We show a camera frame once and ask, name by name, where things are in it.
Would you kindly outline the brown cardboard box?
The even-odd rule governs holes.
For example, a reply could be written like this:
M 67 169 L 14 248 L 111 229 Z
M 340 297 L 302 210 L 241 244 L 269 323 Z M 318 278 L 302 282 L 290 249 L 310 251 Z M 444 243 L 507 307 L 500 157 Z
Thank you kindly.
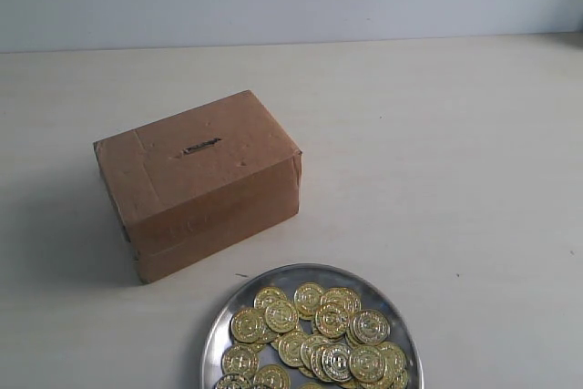
M 94 152 L 144 283 L 299 211 L 301 150 L 249 90 L 103 138 Z

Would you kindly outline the gold coin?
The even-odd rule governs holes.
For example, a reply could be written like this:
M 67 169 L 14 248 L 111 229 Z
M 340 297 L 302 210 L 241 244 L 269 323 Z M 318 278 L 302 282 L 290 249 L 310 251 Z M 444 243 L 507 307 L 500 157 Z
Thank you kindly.
M 221 369 L 225 374 L 255 375 L 259 368 L 258 354 L 246 344 L 229 347 L 221 357 Z
M 363 383 L 375 383 L 384 377 L 385 359 L 374 346 L 360 345 L 352 348 L 349 357 L 350 371 Z
M 299 321 L 299 314 L 294 305 L 287 300 L 277 300 L 265 309 L 265 321 L 276 333 L 292 331 Z
M 310 320 L 321 305 L 325 289 L 316 282 L 302 283 L 293 295 L 293 302 L 300 317 Z
M 268 343 L 263 313 L 251 307 L 237 311 L 230 321 L 231 334 L 239 343 Z
M 301 348 L 308 337 L 307 333 L 298 330 L 285 333 L 278 343 L 278 355 L 281 361 L 292 368 L 302 367 Z
M 382 343 L 391 331 L 386 317 L 372 309 L 355 312 L 350 321 L 350 329 L 357 342 L 370 345 Z
M 335 382 L 352 379 L 350 371 L 351 348 L 344 343 L 327 343 L 322 352 L 322 369 Z
M 327 302 L 318 307 L 314 315 L 317 330 L 328 338 L 343 336 L 348 328 L 349 313 L 335 302 Z
M 271 389 L 290 389 L 291 378 L 288 372 L 278 364 L 262 366 L 253 376 L 254 385 L 264 385 Z

